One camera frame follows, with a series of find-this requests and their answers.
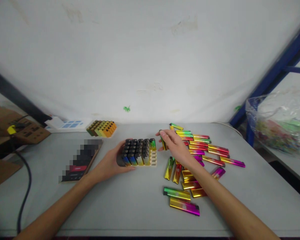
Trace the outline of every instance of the table surface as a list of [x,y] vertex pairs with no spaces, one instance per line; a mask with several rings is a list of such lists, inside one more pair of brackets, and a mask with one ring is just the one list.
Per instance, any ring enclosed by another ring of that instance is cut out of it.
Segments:
[[267,147],[262,144],[262,146],[272,155],[278,158],[278,160],[297,178],[300,179],[300,157],[295,157],[283,153],[279,150]]
[[[209,135],[212,143],[227,147],[246,168],[227,165],[219,180],[280,237],[300,236],[300,195],[232,129],[220,124],[180,124],[194,134]],[[126,138],[152,138],[166,124],[119,125],[104,139],[92,168],[106,152]],[[48,209],[74,183],[58,183],[88,133],[55,133],[23,151],[32,171],[22,228]],[[225,221],[208,197],[192,199],[201,216],[169,207],[163,187],[182,189],[163,178],[169,151],[158,153],[157,167],[139,167],[96,185],[62,225],[60,236],[231,236]],[[205,162],[212,172],[216,166]],[[21,168],[0,185],[0,236],[16,234],[16,221],[26,192],[28,175]]]

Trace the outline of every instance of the metal rack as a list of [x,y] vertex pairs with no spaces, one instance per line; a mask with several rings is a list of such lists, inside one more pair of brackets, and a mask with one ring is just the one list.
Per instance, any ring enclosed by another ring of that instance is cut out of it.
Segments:
[[[248,98],[269,94],[288,75],[289,72],[300,73],[300,67],[296,67],[299,61],[300,31]],[[246,118],[244,102],[240,110],[231,119],[230,124],[237,129],[246,120]],[[249,123],[247,123],[246,141],[253,147],[254,133]]]

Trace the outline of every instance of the plastic bag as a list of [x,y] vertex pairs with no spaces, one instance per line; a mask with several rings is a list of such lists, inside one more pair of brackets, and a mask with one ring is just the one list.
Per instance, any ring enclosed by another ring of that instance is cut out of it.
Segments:
[[300,158],[300,88],[249,98],[246,113],[260,142]]

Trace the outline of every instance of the finger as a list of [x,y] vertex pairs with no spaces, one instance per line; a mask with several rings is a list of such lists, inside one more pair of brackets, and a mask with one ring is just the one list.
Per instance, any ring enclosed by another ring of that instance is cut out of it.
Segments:
[[120,167],[120,173],[130,172],[136,170],[135,167]]
[[166,142],[166,144],[169,146],[172,146],[172,144],[174,144],[172,141],[171,141],[171,139],[170,139],[170,137],[168,136],[168,134],[165,132],[165,131],[167,131],[167,130],[160,130],[159,131],[159,133],[160,133],[160,136],[161,136],[161,138]]
[[166,129],[164,130],[164,132],[168,134],[172,141],[174,141],[175,143],[180,142],[181,137],[178,134],[176,134],[174,130]]

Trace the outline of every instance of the wall stain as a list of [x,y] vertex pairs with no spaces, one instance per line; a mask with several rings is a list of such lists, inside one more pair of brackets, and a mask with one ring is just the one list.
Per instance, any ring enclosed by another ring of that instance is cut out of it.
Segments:
[[21,18],[23,19],[23,21],[29,25],[29,21],[27,18],[27,15],[24,13],[23,9],[20,7],[19,3],[17,2],[17,0],[9,0],[9,2],[11,3],[11,5],[13,6],[13,8],[15,10],[18,11],[18,13],[20,14]]
[[61,5],[62,5],[64,11],[66,12],[68,18],[70,19],[71,23],[75,22],[76,19],[78,19],[79,23],[83,23],[82,14],[78,9],[76,9],[73,6],[70,7],[70,6],[65,5],[63,3]]
[[180,112],[180,109],[174,109],[170,111],[170,113],[177,113],[177,112]]
[[171,28],[172,35],[178,36],[188,32],[198,30],[198,16],[194,15],[193,20],[190,16],[187,19],[180,21],[178,24],[173,25]]

